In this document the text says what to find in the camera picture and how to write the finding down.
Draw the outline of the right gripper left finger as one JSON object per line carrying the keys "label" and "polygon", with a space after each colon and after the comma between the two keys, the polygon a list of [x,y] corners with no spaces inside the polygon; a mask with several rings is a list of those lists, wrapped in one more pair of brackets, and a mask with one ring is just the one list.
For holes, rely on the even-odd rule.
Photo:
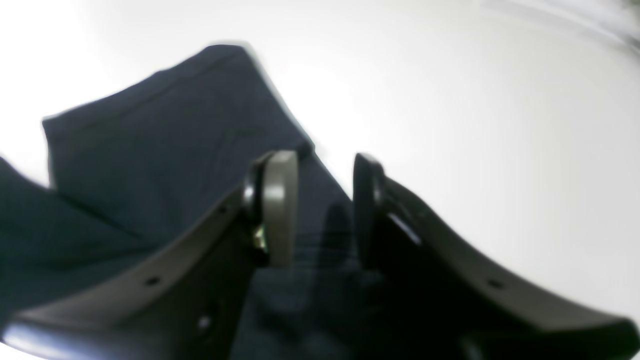
{"label": "right gripper left finger", "polygon": [[1,340],[48,360],[226,360],[256,269],[293,263],[297,205],[297,153],[267,152],[165,248],[18,312]]}

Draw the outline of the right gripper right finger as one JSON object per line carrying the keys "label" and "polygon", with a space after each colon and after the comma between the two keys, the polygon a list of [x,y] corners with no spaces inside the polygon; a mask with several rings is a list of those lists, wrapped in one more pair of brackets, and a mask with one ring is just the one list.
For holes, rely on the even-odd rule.
{"label": "right gripper right finger", "polygon": [[425,360],[631,360],[628,317],[580,305],[494,262],[427,203],[358,153],[358,255],[390,285],[391,328]]}

